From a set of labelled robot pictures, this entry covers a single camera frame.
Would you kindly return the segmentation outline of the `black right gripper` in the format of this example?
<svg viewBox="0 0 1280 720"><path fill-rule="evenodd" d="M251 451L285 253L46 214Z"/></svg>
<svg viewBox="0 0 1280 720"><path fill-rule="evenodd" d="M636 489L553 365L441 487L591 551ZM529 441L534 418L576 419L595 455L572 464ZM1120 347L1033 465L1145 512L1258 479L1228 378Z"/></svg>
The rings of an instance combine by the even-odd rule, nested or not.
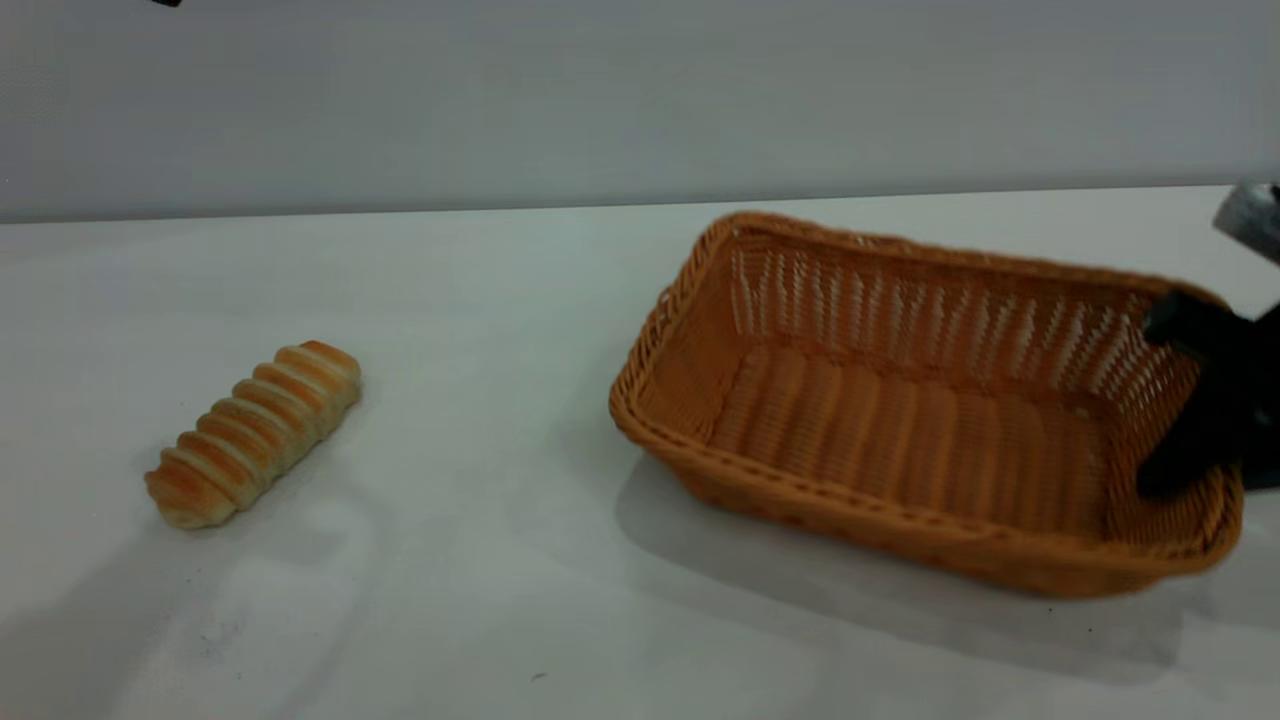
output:
<svg viewBox="0 0 1280 720"><path fill-rule="evenodd" d="M1142 325L1147 343L1170 347L1233 386L1254 392L1254 434L1245 454L1247 491L1279 488L1279 306L1253 323L1192 293L1158 299ZM1254 378L1251 379L1251 361ZM1135 488L1144 498L1179 493L1245 451L1245 400L1226 386L1197 386L1174 424L1144 460Z"/></svg>

